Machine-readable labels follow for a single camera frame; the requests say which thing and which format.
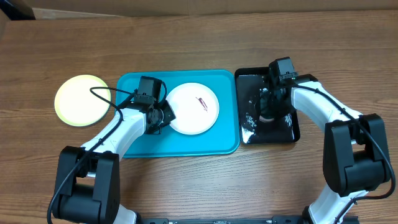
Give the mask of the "white pink round plate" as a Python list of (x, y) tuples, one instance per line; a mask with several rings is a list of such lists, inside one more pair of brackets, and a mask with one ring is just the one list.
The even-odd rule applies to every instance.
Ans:
[(220, 112), (216, 95), (199, 83), (184, 83), (175, 87), (166, 100), (175, 115), (170, 126), (181, 134), (204, 133), (215, 124)]

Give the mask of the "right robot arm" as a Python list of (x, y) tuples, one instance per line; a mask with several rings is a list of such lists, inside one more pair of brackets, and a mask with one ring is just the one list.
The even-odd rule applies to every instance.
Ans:
[(358, 201), (382, 200), (394, 193), (396, 176), (379, 115), (352, 110), (311, 75), (268, 75), (262, 81), (261, 118), (277, 119), (301, 111), (324, 133), (326, 185), (303, 211), (304, 223), (341, 223)]

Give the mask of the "yellow-green round plate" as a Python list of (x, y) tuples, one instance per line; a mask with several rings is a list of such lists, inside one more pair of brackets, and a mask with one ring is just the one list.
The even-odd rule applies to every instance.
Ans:
[(98, 122), (109, 110), (111, 92), (107, 84), (93, 75), (78, 75), (57, 91), (54, 108), (70, 126), (84, 127)]

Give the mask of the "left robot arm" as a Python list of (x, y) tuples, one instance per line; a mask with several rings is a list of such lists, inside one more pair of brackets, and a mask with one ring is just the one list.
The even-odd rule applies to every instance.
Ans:
[(65, 147), (58, 160), (55, 192), (47, 211), (73, 223), (136, 223), (136, 212), (120, 204), (120, 160), (144, 134), (159, 134), (175, 119), (167, 101), (130, 103), (80, 147)]

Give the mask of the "green scrubbing sponge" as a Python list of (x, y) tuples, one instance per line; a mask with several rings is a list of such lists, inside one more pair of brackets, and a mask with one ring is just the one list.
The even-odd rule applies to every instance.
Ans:
[(263, 116), (260, 116), (260, 117), (259, 117), (259, 120), (260, 120), (261, 122), (263, 122), (263, 123), (270, 123), (270, 122), (273, 122), (273, 121), (274, 121), (274, 118), (265, 118), (265, 117), (263, 117)]

